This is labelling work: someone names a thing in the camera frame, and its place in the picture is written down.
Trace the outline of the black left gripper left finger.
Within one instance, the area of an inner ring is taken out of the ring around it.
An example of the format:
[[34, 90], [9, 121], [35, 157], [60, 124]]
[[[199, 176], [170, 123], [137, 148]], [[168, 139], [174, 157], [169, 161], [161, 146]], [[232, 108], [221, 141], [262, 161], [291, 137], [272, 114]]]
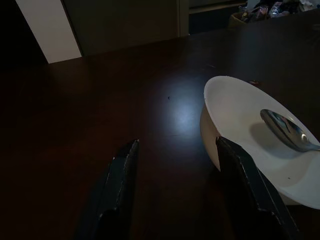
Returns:
[[127, 240], [135, 198], [140, 141], [123, 145], [88, 196], [76, 227], [76, 240]]

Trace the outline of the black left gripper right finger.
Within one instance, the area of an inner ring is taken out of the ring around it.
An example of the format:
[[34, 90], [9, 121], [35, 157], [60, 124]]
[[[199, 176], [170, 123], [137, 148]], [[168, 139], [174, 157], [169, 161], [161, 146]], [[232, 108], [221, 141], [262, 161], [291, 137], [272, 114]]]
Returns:
[[224, 196], [239, 240], [299, 240], [301, 233], [280, 194], [238, 144], [215, 140]]

